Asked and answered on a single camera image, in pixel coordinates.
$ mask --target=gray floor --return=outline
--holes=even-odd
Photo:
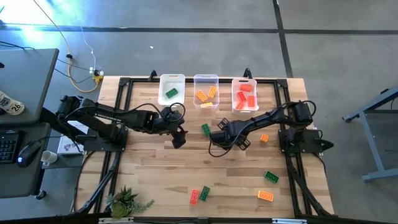
[[[39,1],[52,12],[57,24],[65,26],[277,27],[271,0],[120,0],[117,3],[90,0],[82,5],[77,0],[49,2],[54,3],[54,8]],[[394,0],[279,0],[279,6],[286,29],[398,29],[398,2]],[[0,20],[50,25],[31,1],[26,1],[23,9],[10,3],[0,13]],[[64,35],[75,65],[93,66],[81,32],[64,32]],[[148,75],[155,69],[159,74],[241,76],[250,67],[256,77],[286,77],[278,34],[87,32],[85,35],[105,75]],[[35,48],[56,47],[61,51],[60,59],[65,59],[67,53],[59,33],[36,31],[33,26],[22,31],[0,30],[0,40]],[[305,79],[308,96],[318,106],[315,124],[323,130],[325,139],[335,143],[324,156],[335,213],[346,218],[397,222],[398,177],[366,184],[361,180],[362,174],[375,171],[376,166],[361,123],[354,120],[346,124],[341,117],[398,83],[398,36],[287,34],[286,40],[293,76]],[[62,63],[57,63],[57,68],[66,72]],[[73,69],[76,80],[88,75],[84,70]],[[93,84],[87,81],[80,86],[90,89]],[[61,95],[83,95],[97,100],[98,90],[81,94],[67,78],[54,73],[45,106],[56,110]],[[31,197],[0,200],[1,219],[67,214],[77,172],[77,169],[46,171],[43,188],[49,195],[40,202]]]

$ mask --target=butcher block tabletop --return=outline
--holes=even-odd
[[[120,77],[105,77],[99,93],[98,102],[114,106]],[[307,100],[304,80],[288,78],[291,101]],[[159,83],[134,83],[130,108],[143,103],[157,103]],[[231,112],[231,84],[220,83],[220,105],[212,112],[195,109],[193,83],[185,84],[185,102],[187,109],[182,125],[188,131],[187,143],[180,149],[174,149],[171,136],[158,136],[129,130],[127,146],[119,166],[116,192],[122,187],[132,187],[138,194],[138,202],[155,203],[142,214],[145,217],[250,217],[250,218],[292,218],[294,217],[292,198],[285,156],[280,152],[278,135],[279,125],[251,132],[248,139],[251,145],[246,151],[233,147],[227,155],[219,158],[208,153],[209,140],[201,130],[202,124],[209,124],[211,131],[219,131],[217,124],[223,119],[246,120],[275,109],[274,87],[270,84],[257,84],[257,102],[259,110],[252,115],[236,116]],[[154,110],[143,106],[141,110]],[[262,134],[269,136],[267,143],[260,142]],[[213,154],[224,150],[211,147]],[[333,213],[328,184],[321,161],[313,154],[302,154],[305,178],[324,209]],[[76,207],[79,209],[97,188],[104,152],[96,152],[86,162],[78,186]],[[278,183],[264,178],[265,172],[279,176]],[[201,191],[204,186],[210,188],[207,200],[199,200],[190,205],[191,192]],[[304,211],[302,193],[296,184],[300,208]],[[274,201],[259,199],[258,191],[274,194]],[[105,196],[102,198],[103,211]]]

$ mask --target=computer mouse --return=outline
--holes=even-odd
[[[26,144],[26,146],[19,152],[17,158],[17,165],[19,167],[27,167],[35,158],[37,152],[39,151],[42,145],[39,141],[30,141]]]

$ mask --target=toy block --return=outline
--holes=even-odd
[[[192,190],[191,200],[189,201],[189,203],[191,205],[196,205],[198,203],[198,198],[199,198],[199,190]]]
[[[175,96],[175,95],[177,95],[178,94],[178,91],[175,89],[175,88],[172,88],[171,90],[169,90],[167,93],[166,93],[166,96],[167,96],[167,98],[171,98],[171,97],[173,97],[173,96]]]
[[[208,137],[210,135],[210,128],[208,124],[203,124],[201,126],[203,133],[205,134],[206,137]]]
[[[260,137],[260,141],[267,142],[268,141],[268,135],[262,134],[261,137]]]
[[[259,194],[257,195],[258,198],[273,202],[274,201],[274,195],[262,190],[259,190]]]
[[[235,107],[236,110],[241,110],[243,109],[244,102],[239,102],[238,105]]]
[[[216,95],[216,92],[217,92],[217,88],[215,86],[211,86],[210,90],[209,90],[209,94],[208,94],[209,98],[213,99],[214,96]]]
[[[207,96],[201,90],[197,91],[197,97],[203,103],[207,100]]]
[[[203,190],[201,191],[201,194],[200,194],[200,200],[205,202],[207,195],[209,194],[209,191],[210,191],[210,188],[204,186]]]
[[[239,100],[240,102],[245,102],[245,101],[246,101],[246,97],[244,97],[244,94],[243,94],[242,91],[239,91],[239,92],[236,94],[236,96],[238,97],[238,100]]]
[[[249,84],[242,84],[239,86],[239,90],[241,91],[253,91],[253,87]]]
[[[278,183],[279,177],[276,176],[275,174],[267,171],[266,174],[264,175],[265,178],[269,179],[272,183]]]
[[[213,103],[212,103],[212,102],[209,102],[209,103],[202,103],[202,104],[200,105],[200,108],[207,108],[207,107],[211,107],[211,106],[213,106]]]
[[[254,96],[248,96],[248,107],[253,108],[255,107],[256,102],[254,100]]]

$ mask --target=plastic container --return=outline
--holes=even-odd
[[[175,88],[178,93],[169,98],[166,93]],[[170,106],[173,103],[183,103],[185,99],[185,75],[182,74],[163,74],[160,76],[158,104]]]
[[[245,87],[245,91],[242,91],[240,89],[241,85],[247,85]],[[259,106],[257,105],[257,81],[254,79],[248,79],[248,78],[234,78],[232,80],[232,87],[231,87],[231,93],[232,93],[232,113],[237,114],[237,115],[245,115],[245,114],[250,114],[254,113],[259,109]],[[246,101],[244,102],[244,106],[242,107],[241,110],[237,110],[236,107],[239,105],[241,100],[238,98],[238,93],[241,92],[240,94],[243,94],[244,98]],[[248,97],[251,97],[253,99],[254,97],[254,106],[249,107],[248,106]]]
[[[215,87],[215,94],[211,97],[210,89]],[[202,101],[197,97],[197,93],[201,91],[206,96],[206,100]],[[214,74],[198,74],[193,77],[193,104],[199,110],[215,110],[220,103],[220,94],[218,91],[218,75]]]

